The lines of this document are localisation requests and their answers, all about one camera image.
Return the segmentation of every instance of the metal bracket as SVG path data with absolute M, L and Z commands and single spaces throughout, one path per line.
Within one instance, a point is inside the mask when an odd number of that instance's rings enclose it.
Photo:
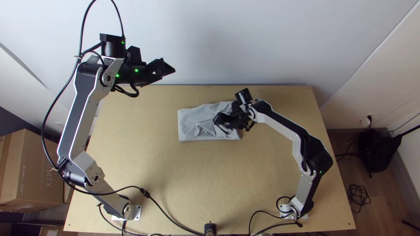
M 296 209 L 290 206 L 290 203 L 285 203 L 285 204 L 279 204 L 279 209 L 283 212 L 280 212 L 280 216 L 284 217 L 284 219 L 292 219 L 294 221 L 298 220 L 298 213 L 296 212 Z M 299 219 L 308 219 L 308 215 L 304 215 L 302 217 L 300 217 Z
M 124 218 L 120 218 L 117 216 L 112 216 L 111 220 L 140 220 L 140 214 L 141 214 L 141 205 L 133 205 L 130 204 L 131 206 L 131 211 L 130 211 L 130 215 L 127 217 L 127 219 Z

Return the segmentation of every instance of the table top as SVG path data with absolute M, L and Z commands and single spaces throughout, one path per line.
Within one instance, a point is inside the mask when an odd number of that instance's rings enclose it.
M 151 85 L 130 98 L 110 93 L 99 112 L 87 149 L 114 188 L 136 185 L 176 221 L 198 232 L 216 223 L 218 234 L 247 234 L 253 212 L 279 215 L 280 196 L 293 196 L 300 172 L 292 143 L 265 124 L 241 132 L 241 140 L 179 142 L 177 110 L 201 104 L 233 101 L 249 88 L 254 98 L 270 103 L 277 113 L 305 127 L 334 156 L 313 91 L 308 86 L 164 86 Z M 142 205 L 140 221 L 128 221 L 134 233 L 188 234 L 173 225 L 150 199 L 136 189 L 120 192 Z M 267 233 L 354 229 L 343 181 L 334 159 L 313 198 L 314 208 L 302 228 L 288 225 Z M 74 193 L 65 230 L 118 233 L 105 222 L 89 195 Z M 112 221 L 118 227 L 122 222 Z M 256 215 L 252 233 L 290 222 Z

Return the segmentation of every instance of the black cord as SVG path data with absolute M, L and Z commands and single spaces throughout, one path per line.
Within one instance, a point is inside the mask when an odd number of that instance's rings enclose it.
M 125 94 L 129 97 L 138 97 L 139 96 L 139 90 L 134 86 L 133 83 L 130 83 L 131 88 L 135 91 L 135 93 L 129 93 L 126 92 L 122 87 L 118 86 L 118 85 L 114 85 L 115 91 L 120 92 L 122 94 Z
M 99 55 L 99 53 L 95 52 L 95 51 L 90 51 L 91 53 L 95 54 L 96 56 L 99 57 L 99 60 L 101 61 L 102 65 L 105 65 L 104 60 L 102 59 L 101 55 Z
M 369 127 L 367 128 L 367 131 L 366 132 L 369 132 L 369 130 L 371 129 L 371 127 L 372 127 L 372 116 L 371 115 L 368 115 L 367 116 L 367 118 L 370 120 L 370 123 L 369 123 Z M 354 144 L 354 143 L 356 143 L 356 141 L 358 140 L 358 138 L 355 138 L 354 139 L 354 141 L 352 141 L 350 144 L 349 144 L 349 146 L 347 147 L 347 150 L 344 152 L 344 154 L 339 154 L 339 155 L 336 155 L 336 157 L 338 157 L 338 156 L 341 156 L 341 158 L 339 158 L 338 160 L 337 160 L 337 162 L 339 162 L 341 159 L 343 159 L 345 156 L 358 156 L 358 157 L 360 157 L 360 153 L 348 153 L 349 152 L 349 150 L 350 150 L 350 147 Z
M 61 94 L 64 92 L 64 90 L 67 88 L 67 86 L 69 85 L 71 79 L 73 78 L 74 73 L 76 72 L 77 66 L 79 65 L 79 63 L 82 60 L 82 42 L 83 42 L 83 30 L 84 30 L 84 23 L 86 21 L 86 17 L 88 15 L 89 9 L 91 8 L 92 4 L 95 2 L 96 0 L 91 1 L 91 3 L 89 4 L 89 6 L 87 7 L 84 16 L 83 16 L 83 20 L 82 20 L 82 26 L 80 29 L 80 39 L 79 39 L 79 53 L 77 55 L 77 59 L 76 62 L 74 64 L 74 68 L 73 71 L 71 72 L 71 75 L 69 77 L 69 79 L 67 80 L 67 82 L 64 84 L 63 88 L 60 90 L 60 92 L 58 93 L 57 97 L 54 99 L 54 101 L 52 102 L 51 106 L 49 107 L 47 114 L 45 115 L 44 121 L 42 122 L 41 125 L 41 140 L 42 140 L 42 146 L 44 148 L 44 152 L 45 155 L 47 156 L 48 161 L 50 162 L 51 166 L 53 167 L 53 169 L 55 171 L 59 171 L 62 167 L 62 165 L 59 164 L 59 166 L 56 166 L 56 164 L 54 163 L 54 161 L 51 159 L 46 144 L 45 144 L 45 124 L 47 122 L 48 116 L 51 113 L 51 110 L 53 109 L 54 105 L 56 104 L 56 102 L 58 101 L 58 99 L 60 98 Z
M 122 227 L 121 227 L 121 236 L 124 236 L 124 231 L 126 230 L 126 224 L 127 224 L 127 221 L 125 220 L 125 221 L 122 223 Z
M 408 120 L 407 122 L 405 122 L 404 124 L 402 124 L 401 126 L 399 126 L 398 128 L 393 129 L 393 130 L 389 131 L 388 133 L 386 133 L 386 136 L 391 136 L 391 135 L 393 135 L 393 134 L 394 134 L 394 132 L 395 132 L 396 130 L 398 130 L 399 128 L 401 128 L 401 127 L 405 126 L 408 122 L 412 121 L 412 120 L 413 120 L 414 118 L 416 118 L 418 115 L 420 115 L 420 112 L 419 112 L 419 113 L 417 113 L 415 116 L 413 116 L 410 120 Z
M 362 185 L 350 184 L 349 190 L 347 191 L 347 198 L 349 199 L 349 203 L 355 203 L 360 206 L 357 211 L 351 209 L 354 213 L 359 213 L 362 206 L 371 203 L 371 198 L 366 188 Z
M 124 28 L 123 28 L 123 22 L 121 21 L 121 16 L 119 15 L 119 11 L 118 11 L 118 7 L 117 7 L 117 5 L 114 3 L 114 0 L 111 0 L 111 2 L 112 2 L 112 4 L 114 5 L 114 7 L 115 7 L 115 11 L 117 12 L 117 15 L 118 15 L 118 19 L 119 19 L 119 25 L 121 26 L 121 36 L 124 38 L 124 40 L 125 40 L 125 35 L 124 35 Z
M 168 220 L 170 220 L 172 223 L 174 223 L 176 226 L 178 226 L 179 228 L 181 228 L 181 229 L 183 229 L 183 230 L 185 230 L 185 231 L 187 231 L 187 232 L 189 232 L 189 233 L 192 233 L 192 234 L 195 234 L 195 235 L 198 235 L 198 236 L 204 236 L 202 233 L 198 233 L 198 232 L 196 232 L 196 231 L 194 231 L 194 230 L 192 230 L 192 229 L 188 229 L 188 228 L 186 228 L 185 226 L 182 226 L 181 224 L 178 224 L 177 222 L 175 222 L 173 219 L 171 219 L 167 214 L 166 214 L 166 212 L 162 209 L 162 207 L 152 198 L 152 197 L 149 197 L 150 198 L 150 200 L 152 200 L 152 202 L 154 202 L 155 203 L 155 205 L 160 209 L 160 211 L 166 216 L 166 218 L 168 218 Z
M 48 161 L 50 162 L 51 166 L 53 167 L 52 169 L 53 169 L 53 170 L 55 170 L 55 171 L 59 171 L 59 170 L 63 167 L 63 165 L 64 165 L 64 163 L 65 163 L 65 160 L 63 159 L 63 161 L 61 161 L 58 165 L 56 165 L 56 164 L 54 163 L 54 161 L 51 159 L 51 156 L 49 155 L 48 150 L 47 150 L 47 148 L 46 148 L 46 144 L 45 144 L 45 125 L 46 125 L 46 122 L 47 122 L 48 116 L 49 116 L 49 114 L 51 113 L 51 110 L 53 109 L 54 105 L 56 104 L 56 102 L 57 102 L 57 101 L 58 101 L 58 99 L 60 98 L 61 94 L 63 94 L 63 92 L 64 92 L 64 90 L 67 88 L 67 86 L 70 84 L 70 81 L 71 81 L 71 79 L 73 78 L 74 73 L 76 72 L 77 66 L 78 66 L 78 65 L 80 64 L 80 62 L 82 61 L 83 56 L 84 56 L 87 52 L 93 52 L 93 53 L 96 53 L 96 52 L 95 52 L 95 51 L 93 51 L 93 50 L 94 50 L 94 49 L 96 49 L 96 48 L 98 48 L 99 46 L 101 46 L 101 45 L 102 45 L 102 43 L 98 43 L 97 45 L 95 45 L 95 46 L 93 46 L 93 47 L 89 48 L 88 50 L 86 50 L 86 51 L 84 51 L 84 52 L 82 53 L 82 44 L 83 44 L 84 24 L 85 24 L 85 22 L 86 22 L 86 17 L 88 16 L 88 12 L 89 12 L 90 8 L 92 7 L 92 5 L 93 5 L 93 3 L 94 3 L 95 1 L 96 1 L 96 0 L 92 0 L 92 1 L 89 3 L 89 5 L 88 5 L 88 7 L 86 8 L 86 11 L 85 11 L 85 13 L 84 13 L 84 16 L 83 16 L 82 26 L 81 26 L 81 28 L 80 28 L 79 50 L 78 50 L 77 59 L 76 59 L 76 62 L 75 62 L 75 64 L 74 64 L 74 68 L 73 68 L 73 70 L 72 70 L 72 73 L 71 73 L 71 75 L 70 75 L 69 79 L 67 80 L 67 82 L 64 84 L 63 88 L 62 88 L 62 89 L 60 90 L 60 92 L 58 93 L 57 97 L 56 97 L 56 98 L 54 99 L 54 101 L 52 102 L 51 106 L 49 107 L 49 109 L 48 109 L 48 111 L 47 111 L 47 113 L 46 113 L 46 115 L 45 115 L 45 117 L 44 117 L 44 121 L 42 122 L 42 125 L 41 125 L 41 140 L 42 140 L 42 146 L 43 146 L 43 148 L 44 148 L 44 152 L 45 152 L 45 155 L 47 156 Z M 117 12 L 118 19 L 119 19 L 120 26 L 121 26 L 121 33 L 122 33 L 122 36 L 124 37 L 123 23 L 122 23 L 122 21 L 121 21 L 121 16 L 119 15 L 119 11 L 118 11 L 117 5 L 114 3 L 114 1 L 113 1 L 113 0 L 111 0 L 111 2 L 112 2 L 112 4 L 114 5 L 115 10 L 116 10 L 116 12 Z
M 349 150 L 350 150 L 350 147 L 355 143 L 357 141 L 357 139 L 356 140 L 354 140 L 354 141 L 352 141 L 351 143 L 350 143 L 350 145 L 347 147 L 347 149 L 346 149 L 346 151 L 344 152 L 344 154 L 339 154 L 339 155 L 336 155 L 336 157 L 337 156 L 342 156 L 341 158 L 339 158 L 338 160 L 337 160 L 337 162 L 339 162 L 341 159 L 343 159 L 345 156 L 347 156 L 347 155 L 352 155 L 352 154 L 348 154 L 348 152 L 349 152 Z
M 105 218 L 105 216 L 104 216 L 104 214 L 102 213 L 102 210 L 101 210 L 101 205 L 102 205 L 102 203 L 99 203 L 97 206 L 98 206 L 98 208 L 99 208 L 99 213 L 101 214 L 101 216 L 102 216 L 102 218 L 110 225 L 110 226 L 112 226 L 112 227 L 114 227 L 115 229 L 117 229 L 117 230 L 119 230 L 119 231 L 121 231 L 121 234 L 122 235 L 124 235 L 124 233 L 128 233 L 128 234 L 131 234 L 131 235 L 134 235 L 134 236 L 148 236 L 148 235 L 144 235 L 144 234 L 138 234 L 138 233 L 132 233 L 132 232 L 130 232 L 130 231 L 126 231 L 125 230 L 125 224 L 126 224 L 126 222 L 127 221 L 124 221 L 123 223 L 122 223 L 122 227 L 123 227 L 123 229 L 120 229 L 120 228 L 118 228 L 117 226 L 115 226 L 115 225 L 113 225 L 111 222 L 109 222 L 109 220 L 107 220 L 106 218 Z M 150 234 L 149 236 L 164 236 L 163 234 L 159 234 L 159 233 L 154 233 L 154 234 Z
M 289 214 L 287 214 L 287 215 L 285 215 L 285 216 L 276 216 L 276 215 L 273 215 L 273 214 L 271 214 L 271 213 L 268 213 L 268 212 L 266 212 L 266 211 L 256 211 L 256 212 L 254 212 L 254 214 L 251 216 L 251 218 L 249 219 L 249 224 L 248 224 L 248 236 L 251 236 L 251 222 L 252 222 L 252 218 L 254 218 L 254 216 L 257 214 L 257 213 L 259 213 L 259 212 L 261 212 L 261 213 L 265 213 L 265 214 L 267 214 L 267 215 L 270 215 L 270 216 L 272 216 L 272 217 L 274 217 L 274 218 L 277 218 L 277 219 L 283 219 L 283 218 L 286 218 L 286 217 L 288 217 L 288 216 L 290 216 L 291 214 L 292 214 L 292 212 L 290 212 Z M 266 230 L 268 230 L 268 229 L 263 229 L 262 231 L 260 231 L 259 233 L 256 233 L 256 234 L 254 234 L 254 235 L 258 235 L 258 234 L 260 234 L 260 233 L 262 233 L 262 232 L 264 232 L 264 231 L 266 231 Z
M 299 227 L 303 227 L 303 225 L 302 225 L 301 223 L 299 223 L 299 222 L 295 221 L 295 222 L 293 222 L 293 223 L 283 223 L 283 224 L 277 224 L 277 225 L 273 225 L 273 226 L 267 227 L 267 228 L 265 228 L 265 229 L 263 229 L 263 230 L 258 231 L 258 233 L 254 234 L 254 235 L 261 234 L 261 233 L 263 233 L 263 232 L 265 232 L 265 231 L 267 231 L 267 230 L 269 230 L 269 229 L 275 228 L 275 227 L 279 227 L 279 226 L 287 226 L 287 225 L 297 225 L 297 226 L 299 226 Z
M 420 228 L 419 228 L 419 227 L 417 227 L 417 226 L 413 225 L 412 223 L 410 223 L 410 222 L 408 222 L 408 221 L 403 220 L 403 221 L 401 221 L 401 223 L 403 223 L 403 224 L 404 224 L 404 225 L 406 225 L 406 226 L 410 226 L 411 228 L 413 228 L 413 229 L 415 229 L 415 230 L 417 230 L 417 231 L 420 231 Z
M 284 212 L 284 211 L 282 211 L 282 210 L 280 210 L 280 208 L 279 208 L 279 201 L 281 200 L 281 199 L 283 199 L 283 198 L 288 198 L 289 199 L 289 202 L 290 202 L 290 200 L 293 198 L 293 197 L 287 197 L 287 196 L 283 196 L 283 197 L 279 197 L 278 199 L 277 199 L 277 201 L 276 201 L 276 208 L 277 208 L 277 210 L 279 210 L 281 213 L 289 213 L 289 212 L 291 212 L 291 210 L 290 211 L 288 211 L 288 212 Z

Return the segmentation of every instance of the folded fabric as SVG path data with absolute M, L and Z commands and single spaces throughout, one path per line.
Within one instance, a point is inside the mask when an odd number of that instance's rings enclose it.
M 196 108 L 178 110 L 179 140 L 241 139 L 236 129 L 214 125 L 212 120 L 218 112 L 230 114 L 232 112 L 232 102 L 203 104 Z

